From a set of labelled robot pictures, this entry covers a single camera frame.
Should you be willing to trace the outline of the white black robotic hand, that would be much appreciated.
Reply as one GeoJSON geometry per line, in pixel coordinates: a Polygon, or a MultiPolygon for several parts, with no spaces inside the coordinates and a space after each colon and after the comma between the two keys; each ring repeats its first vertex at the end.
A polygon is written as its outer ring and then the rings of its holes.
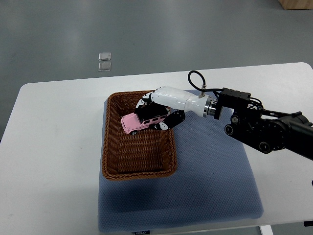
{"type": "Polygon", "coordinates": [[[217,100],[201,94],[195,95],[177,88],[163,86],[145,94],[137,103],[136,110],[152,103],[175,109],[162,122],[151,124],[149,127],[156,130],[171,129],[185,120],[185,112],[192,111],[199,117],[213,116],[217,100]]]}

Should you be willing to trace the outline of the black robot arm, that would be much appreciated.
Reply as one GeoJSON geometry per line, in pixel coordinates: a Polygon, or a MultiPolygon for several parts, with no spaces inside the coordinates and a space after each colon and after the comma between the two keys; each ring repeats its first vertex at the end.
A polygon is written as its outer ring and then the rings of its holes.
{"type": "Polygon", "coordinates": [[[213,89],[214,118],[222,108],[233,109],[225,133],[264,153],[290,150],[307,159],[313,158],[313,124],[301,112],[282,113],[266,110],[261,101],[232,89],[213,89]]]}

